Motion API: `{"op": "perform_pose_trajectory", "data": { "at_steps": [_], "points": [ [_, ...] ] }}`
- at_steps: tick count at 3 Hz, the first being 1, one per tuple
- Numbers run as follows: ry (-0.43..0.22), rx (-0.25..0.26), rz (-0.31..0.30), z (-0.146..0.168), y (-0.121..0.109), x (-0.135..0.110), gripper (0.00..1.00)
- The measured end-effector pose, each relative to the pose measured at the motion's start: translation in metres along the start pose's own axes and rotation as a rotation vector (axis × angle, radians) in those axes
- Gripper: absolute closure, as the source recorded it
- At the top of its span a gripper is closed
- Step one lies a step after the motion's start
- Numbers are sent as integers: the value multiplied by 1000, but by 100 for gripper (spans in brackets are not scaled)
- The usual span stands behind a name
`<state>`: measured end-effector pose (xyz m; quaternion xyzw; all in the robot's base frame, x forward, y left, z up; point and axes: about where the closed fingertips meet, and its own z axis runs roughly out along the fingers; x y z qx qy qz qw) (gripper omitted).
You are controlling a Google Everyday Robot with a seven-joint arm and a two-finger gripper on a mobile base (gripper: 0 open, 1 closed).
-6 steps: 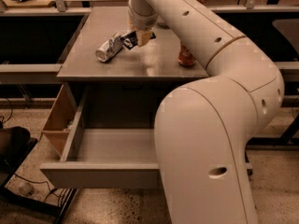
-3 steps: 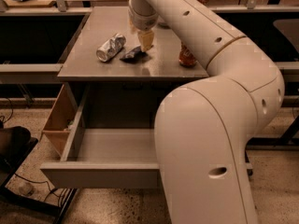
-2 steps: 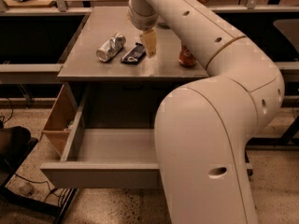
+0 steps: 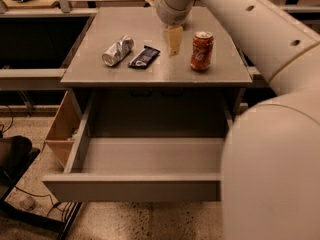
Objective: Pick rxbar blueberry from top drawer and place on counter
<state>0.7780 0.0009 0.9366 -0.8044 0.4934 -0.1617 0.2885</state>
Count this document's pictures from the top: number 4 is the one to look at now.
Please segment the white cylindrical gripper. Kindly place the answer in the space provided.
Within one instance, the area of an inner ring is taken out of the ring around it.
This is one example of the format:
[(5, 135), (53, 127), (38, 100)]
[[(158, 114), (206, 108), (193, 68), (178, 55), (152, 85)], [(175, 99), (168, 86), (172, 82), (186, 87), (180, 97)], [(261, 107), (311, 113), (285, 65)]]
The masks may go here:
[(173, 25), (163, 28), (162, 32), (170, 56), (177, 55), (180, 51), (183, 37), (183, 27), (180, 24), (187, 18), (193, 2), (194, 0), (155, 0), (155, 9), (160, 20), (167, 25)]

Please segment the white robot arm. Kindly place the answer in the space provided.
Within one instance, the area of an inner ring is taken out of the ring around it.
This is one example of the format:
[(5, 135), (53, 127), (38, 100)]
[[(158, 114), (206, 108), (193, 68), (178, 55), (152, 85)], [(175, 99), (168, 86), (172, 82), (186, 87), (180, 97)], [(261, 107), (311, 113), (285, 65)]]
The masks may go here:
[[(156, 0), (182, 22), (194, 0)], [(268, 0), (201, 0), (276, 96), (234, 122), (222, 154), (224, 240), (320, 240), (320, 37)]]

